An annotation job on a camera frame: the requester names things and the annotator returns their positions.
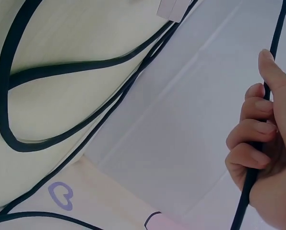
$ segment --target black cable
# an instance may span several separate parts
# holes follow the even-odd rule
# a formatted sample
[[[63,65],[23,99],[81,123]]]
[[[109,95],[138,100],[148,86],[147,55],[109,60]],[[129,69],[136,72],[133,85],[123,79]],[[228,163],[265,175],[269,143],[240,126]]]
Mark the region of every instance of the black cable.
[[[286,0],[283,0],[281,12],[280,12],[278,20],[277,20],[277,24],[276,24],[276,28],[275,28],[275,32],[273,35],[271,48],[270,48],[270,52],[273,55],[274,59],[276,57],[278,42],[279,42],[281,32],[283,29],[285,16],[286,16]],[[270,93],[271,93],[270,88],[265,82],[263,85],[264,85],[264,89],[265,89],[265,95],[263,98],[265,100],[270,100]],[[257,149],[258,151],[262,151],[263,144],[261,142],[253,142],[252,146],[255,149]],[[242,224],[242,221],[243,221],[243,218],[245,215],[245,211],[246,211],[247,206],[250,202],[250,198],[249,198],[250,191],[256,182],[258,172],[259,172],[258,169],[253,169],[253,168],[249,168],[247,170],[247,175],[245,177],[244,186],[242,189],[242,193],[241,193],[241,197],[240,197],[239,204],[237,207],[237,211],[236,211],[232,226],[230,228],[231,230],[239,230],[241,227],[241,224]]]
[[[191,4],[189,5],[189,7],[188,7],[188,9],[187,9],[187,11],[186,11],[186,13],[185,13],[185,15],[182,18],[180,23],[182,23],[184,21],[184,19],[189,14],[189,12],[194,7],[194,5],[196,4],[197,1],[198,0],[193,0],[191,2]],[[33,12],[36,10],[36,8],[40,4],[40,2],[41,2],[41,0],[32,0],[32,1],[26,0],[26,2],[23,4],[23,6],[21,7],[21,9],[19,10],[18,14],[15,17],[15,18],[19,18],[19,19],[17,19],[16,22],[22,23],[23,25],[19,26],[17,28],[18,31],[14,30],[14,28],[13,28],[13,30],[11,32],[10,31],[8,32],[8,35],[6,38],[6,41],[8,41],[8,42],[7,42],[7,44],[6,44],[6,42],[4,43],[3,49],[2,49],[2,51],[4,51],[4,53],[2,53],[2,51],[1,51],[1,55],[0,55],[0,67],[2,65],[1,63],[4,63],[6,65],[5,68],[8,69],[7,72],[10,72],[10,70],[11,70],[11,66],[8,66],[7,64],[10,64],[9,62],[11,62],[11,64],[12,64],[12,59],[13,59],[12,54],[14,55],[16,48],[18,46],[18,43],[20,41],[20,38],[22,36],[22,33],[24,32],[24,29],[25,29],[28,21],[30,20]],[[63,215],[59,215],[59,214],[55,214],[55,213],[50,213],[50,212],[20,212],[20,213],[11,213],[11,214],[8,214],[8,213],[15,206],[17,206],[21,202],[23,202],[26,199],[28,199],[29,197],[31,197],[40,187],[42,187],[47,181],[49,181],[58,172],[60,172],[78,154],[78,152],[88,143],[88,141],[97,132],[97,130],[103,125],[103,123],[109,118],[109,116],[113,113],[113,111],[124,100],[125,96],[127,95],[128,91],[130,90],[133,83],[135,82],[137,77],[140,75],[140,73],[159,55],[159,53],[162,51],[162,49],[166,46],[166,44],[168,43],[168,41],[170,40],[172,35],[175,33],[177,28],[180,26],[180,23],[167,22],[158,32],[156,32],[146,42],[144,42],[143,44],[138,46],[132,52],[130,52],[124,56],[121,56],[121,57],[117,57],[117,58],[113,58],[113,59],[109,59],[109,60],[103,60],[103,61],[74,62],[74,63],[69,63],[69,64],[59,64],[59,65],[52,65],[52,66],[35,67],[35,68],[26,69],[26,70],[20,71],[18,73],[15,73],[15,74],[11,75],[10,78],[8,75],[4,75],[6,73],[6,71],[3,72],[2,71],[3,68],[2,67],[1,67],[2,69],[0,68],[1,79],[5,79],[7,81],[7,84],[4,84],[3,82],[0,81],[0,91],[2,92],[5,89],[10,90],[10,89],[12,89],[18,85],[21,85],[21,84],[24,84],[26,82],[29,82],[29,81],[32,81],[35,79],[39,79],[39,78],[50,77],[50,76],[59,75],[59,74],[63,74],[63,73],[73,73],[73,72],[85,71],[85,70],[90,70],[90,69],[100,69],[100,68],[110,67],[113,65],[118,65],[120,63],[123,63],[123,62],[133,58],[134,56],[136,56],[137,54],[142,52],[145,48],[147,48],[147,46],[149,46],[152,42],[154,42],[155,40],[157,40],[160,37],[158,39],[158,41],[155,43],[155,45],[147,53],[145,58],[142,60],[138,69],[129,77],[129,79],[124,83],[124,85],[100,109],[95,111],[90,117],[88,117],[87,119],[82,121],[80,124],[78,124],[74,128],[65,132],[64,134],[61,134],[61,135],[58,135],[56,137],[51,138],[55,141],[49,142],[50,144],[48,144],[48,142],[45,141],[43,143],[40,143],[40,145],[37,145],[37,144],[29,145],[29,144],[22,143],[22,142],[19,142],[18,140],[16,140],[17,142],[20,143],[19,145],[17,145],[17,142],[14,142],[14,140],[9,139],[9,134],[8,134],[7,129],[10,129],[10,128],[9,128],[8,123],[6,125],[4,125],[3,123],[0,123],[0,132],[2,130],[4,132],[4,134],[6,134],[6,135],[2,135],[2,134],[1,135],[9,145],[11,144],[10,145],[11,148],[16,149],[16,150],[20,150],[23,152],[25,152],[25,151],[36,151],[36,149],[40,150],[42,148],[48,148],[51,145],[59,143],[62,140],[64,140],[65,138],[71,136],[72,132],[75,133],[75,132],[79,131],[81,128],[83,128],[84,126],[89,124],[91,121],[93,121],[96,117],[98,117],[105,109],[107,109],[110,105],[112,105],[114,103],[114,101],[117,99],[117,101],[112,105],[112,107],[108,110],[108,112],[104,115],[104,117],[100,120],[100,122],[94,127],[94,129],[88,134],[88,136],[82,141],[82,143],[55,170],[53,170],[46,177],[44,177],[42,180],[40,180],[31,190],[29,190],[25,194],[21,195],[17,199],[13,200],[12,202],[10,202],[7,206],[4,207],[4,209],[2,211],[0,211],[0,223],[11,220],[11,219],[18,219],[18,218],[23,218],[23,217],[32,217],[32,216],[33,217],[36,217],[36,216],[45,217],[46,216],[46,217],[64,219],[64,220],[82,225],[84,227],[87,227],[87,228],[90,228],[93,230],[101,230],[100,228],[97,228],[93,225],[89,225],[85,222],[82,222],[82,221],[79,221],[79,220],[76,220],[76,219],[73,219],[73,218],[70,218],[67,216],[63,216]],[[15,35],[17,35],[17,40],[16,39],[12,40],[13,39],[12,33],[15,33]],[[13,47],[13,49],[10,49],[10,50],[6,49],[6,47],[9,47],[9,46],[11,46],[11,48],[13,46],[15,46],[15,47]],[[7,105],[7,100],[5,101],[5,98],[3,98],[4,97],[3,93],[0,94],[0,96],[1,96],[0,97],[0,99],[1,99],[0,105],[2,103],[0,112],[2,113],[2,115],[4,115],[4,117],[2,119],[8,120],[7,108],[3,109],[3,107],[5,106],[5,103]]]
[[[5,142],[15,151],[18,152],[32,152],[49,148],[55,144],[69,138],[86,125],[91,123],[98,115],[100,115],[107,107],[102,106],[99,110],[95,111],[90,117],[80,122],[78,125],[69,129],[68,131],[49,138],[45,141],[38,143],[24,143],[16,139],[9,126],[8,115],[8,90],[20,84],[32,81],[35,79],[46,78],[66,73],[75,73],[79,71],[102,69],[115,65],[119,65],[129,61],[143,50],[145,50],[152,42],[159,38],[173,23],[167,22],[162,26],[152,37],[135,48],[132,52],[125,54],[121,57],[116,57],[108,60],[100,61],[81,61],[73,63],[65,63],[51,66],[42,66],[26,69],[10,76],[13,58],[24,33],[24,30],[30,21],[33,13],[36,11],[42,0],[26,0],[20,10],[18,11],[10,30],[6,36],[0,54],[0,134]]]
[[[61,214],[57,214],[57,213],[53,213],[53,212],[16,212],[16,213],[10,213],[10,214],[6,214],[6,215],[1,215],[0,216],[0,223],[2,222],[6,222],[6,221],[10,221],[10,220],[14,220],[14,219],[19,219],[19,218],[25,218],[25,217],[51,217],[51,218],[57,218],[57,219],[62,219],[62,220],[66,220],[78,225],[81,225],[83,227],[86,227],[88,229],[92,229],[92,230],[102,230],[101,228],[98,228],[94,225],[91,225],[89,223],[83,222],[81,220],[72,218],[72,217],[68,217],[65,215],[61,215]]]

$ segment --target pink tag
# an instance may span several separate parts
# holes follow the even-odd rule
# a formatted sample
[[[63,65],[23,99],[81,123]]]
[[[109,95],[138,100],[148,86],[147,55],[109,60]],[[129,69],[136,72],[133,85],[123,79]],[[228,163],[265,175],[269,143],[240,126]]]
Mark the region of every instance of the pink tag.
[[[191,0],[161,0],[157,15],[179,23],[190,4]]]

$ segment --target white fabric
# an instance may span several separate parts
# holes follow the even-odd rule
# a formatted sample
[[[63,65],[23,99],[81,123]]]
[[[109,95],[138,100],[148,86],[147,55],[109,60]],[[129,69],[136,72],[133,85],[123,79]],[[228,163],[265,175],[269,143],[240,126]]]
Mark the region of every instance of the white fabric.
[[[140,76],[86,155],[156,209],[192,229],[227,230],[240,192],[225,139],[246,89],[262,81],[280,0],[205,0]],[[277,54],[286,71],[286,21]],[[243,230],[270,230],[248,208]]]
[[[23,2],[0,1],[0,51]],[[123,55],[166,22],[156,15],[159,2],[44,0],[24,32],[12,70]],[[11,90],[9,117],[15,136],[26,140],[47,139],[79,123],[110,97],[146,52],[112,68],[35,80]],[[50,172],[92,127],[34,153],[15,152],[0,136],[0,206],[26,192]]]

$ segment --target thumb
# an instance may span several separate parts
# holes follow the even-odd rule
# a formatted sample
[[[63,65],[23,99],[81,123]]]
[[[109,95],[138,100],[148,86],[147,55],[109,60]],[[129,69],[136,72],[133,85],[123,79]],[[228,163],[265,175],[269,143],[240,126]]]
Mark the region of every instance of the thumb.
[[[264,49],[260,52],[258,67],[260,75],[270,87],[273,94],[279,88],[286,86],[286,74],[274,62],[274,58],[268,50]]]
[[[265,49],[259,54],[259,72],[272,91],[274,117],[286,147],[286,74]]]

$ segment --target pink fabric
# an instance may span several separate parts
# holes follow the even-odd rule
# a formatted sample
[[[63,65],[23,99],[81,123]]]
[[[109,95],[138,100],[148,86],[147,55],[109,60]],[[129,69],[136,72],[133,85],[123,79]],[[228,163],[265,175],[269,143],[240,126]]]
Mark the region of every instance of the pink fabric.
[[[186,230],[183,226],[174,223],[162,213],[151,216],[145,227],[147,230]]]

